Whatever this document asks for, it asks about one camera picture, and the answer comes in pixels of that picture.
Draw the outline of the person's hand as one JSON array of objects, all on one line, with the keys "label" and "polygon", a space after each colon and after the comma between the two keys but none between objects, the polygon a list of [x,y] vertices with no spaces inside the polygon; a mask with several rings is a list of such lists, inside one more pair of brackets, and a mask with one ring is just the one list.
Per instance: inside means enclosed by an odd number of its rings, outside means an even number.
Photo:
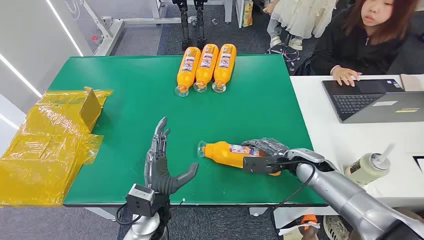
[{"label": "person's hand", "polygon": [[357,72],[353,69],[344,68],[337,65],[331,70],[331,75],[336,80],[339,86],[346,85],[354,87],[355,81],[360,80],[359,76],[361,76],[362,73]]}]

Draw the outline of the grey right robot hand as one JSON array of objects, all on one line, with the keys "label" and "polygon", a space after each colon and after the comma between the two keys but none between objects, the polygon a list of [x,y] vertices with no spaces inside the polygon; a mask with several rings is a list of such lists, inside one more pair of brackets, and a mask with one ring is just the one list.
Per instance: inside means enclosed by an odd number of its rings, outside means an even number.
[{"label": "grey right robot hand", "polygon": [[284,169],[296,170],[303,161],[314,166],[321,164],[325,158],[306,148],[289,148],[274,138],[251,139],[242,142],[243,147],[253,147],[265,153],[265,156],[244,156],[242,169],[247,173],[275,174]]}]

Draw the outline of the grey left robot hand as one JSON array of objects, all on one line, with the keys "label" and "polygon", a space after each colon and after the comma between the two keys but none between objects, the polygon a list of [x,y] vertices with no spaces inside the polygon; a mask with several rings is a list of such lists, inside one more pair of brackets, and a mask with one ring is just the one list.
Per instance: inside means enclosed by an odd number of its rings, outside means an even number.
[{"label": "grey left robot hand", "polygon": [[170,132],[169,129],[165,129],[167,120],[168,118],[164,116],[156,125],[144,163],[145,186],[162,195],[176,193],[196,176],[199,168],[199,164],[193,162],[183,173],[177,176],[170,175],[166,156]]}]

